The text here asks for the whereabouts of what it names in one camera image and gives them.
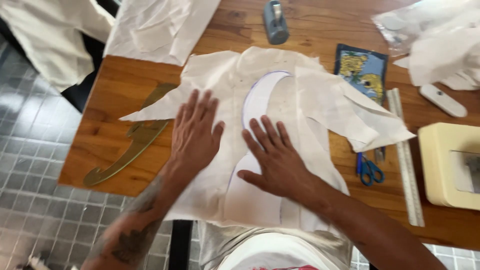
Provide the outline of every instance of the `white t-shirt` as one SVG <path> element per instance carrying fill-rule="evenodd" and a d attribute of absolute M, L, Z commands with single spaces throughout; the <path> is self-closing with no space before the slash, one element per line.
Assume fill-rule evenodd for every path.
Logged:
<path fill-rule="evenodd" d="M 340 270 L 306 241 L 281 233 L 256 235 L 225 257 L 216 270 Z"/>

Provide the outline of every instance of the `wooden table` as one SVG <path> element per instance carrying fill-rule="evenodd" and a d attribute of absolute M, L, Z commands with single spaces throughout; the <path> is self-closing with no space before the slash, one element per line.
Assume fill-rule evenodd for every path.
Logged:
<path fill-rule="evenodd" d="M 291 37 L 282 45 L 269 45 L 265 36 L 262 9 L 265 0 L 222 0 L 208 28 L 193 50 L 196 54 L 222 50 L 243 52 L 250 46 L 275 47 L 320 56 L 332 72 L 337 43 L 388 53 L 387 43 L 370 16 L 411 4 L 412 0 L 282 0 Z M 416 133 L 436 122 L 480 125 L 480 93 L 453 91 L 442 87 L 468 110 L 465 118 L 452 118 L 421 97 L 412 86 L 406 69 L 391 64 L 386 88 L 400 89 L 405 122 Z M 140 109 L 157 84 L 179 84 L 182 68 L 172 65 L 107 56 L 92 89 L 59 183 L 83 187 L 84 176 L 94 167 L 107 168 L 128 148 L 125 136 L 131 123 L 121 116 Z M 138 195 L 153 179 L 170 153 L 172 125 L 136 160 L 92 189 L 129 196 Z M 331 156 L 343 175 L 351 196 L 376 207 L 401 222 L 424 243 L 480 250 L 480 212 L 435 206 L 425 197 L 418 140 L 410 146 L 421 194 L 425 228 L 409 225 L 395 146 L 387 147 L 381 167 L 383 184 L 366 187 L 355 175 L 355 155 L 344 137 L 330 133 Z"/>

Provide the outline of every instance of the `blue scissors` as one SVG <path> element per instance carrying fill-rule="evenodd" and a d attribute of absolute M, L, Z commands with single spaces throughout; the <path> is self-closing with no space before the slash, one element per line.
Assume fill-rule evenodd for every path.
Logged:
<path fill-rule="evenodd" d="M 366 156 L 362 155 L 364 159 L 361 163 L 361 173 L 360 180 L 366 186 L 373 185 L 373 182 L 383 183 L 385 180 L 385 174 L 380 170 L 373 162 L 371 162 Z M 363 179 L 363 177 L 368 176 L 368 182 Z"/>

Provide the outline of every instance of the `blue tape dispenser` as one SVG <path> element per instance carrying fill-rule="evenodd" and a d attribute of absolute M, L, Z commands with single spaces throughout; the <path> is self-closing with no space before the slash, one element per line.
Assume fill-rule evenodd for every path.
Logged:
<path fill-rule="evenodd" d="M 285 43 L 289 37 L 287 22 L 280 1 L 271 0 L 264 7 L 264 25 L 268 42 L 272 45 Z"/>

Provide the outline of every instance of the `ruler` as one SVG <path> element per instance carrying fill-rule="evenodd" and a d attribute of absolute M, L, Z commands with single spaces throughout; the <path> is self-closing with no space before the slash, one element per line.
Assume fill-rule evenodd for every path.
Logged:
<path fill-rule="evenodd" d="M 404 120 L 398 88 L 388 90 L 386 94 L 390 112 Z M 398 163 L 400 164 L 400 172 L 402 174 L 403 192 L 405 194 L 405 202 L 407 204 L 408 221 L 413 226 L 425 227 L 419 190 L 417 187 L 417 178 L 415 177 L 412 153 L 410 151 L 410 145 L 408 144 L 408 141 L 397 143 L 396 151 L 398 154 Z"/>

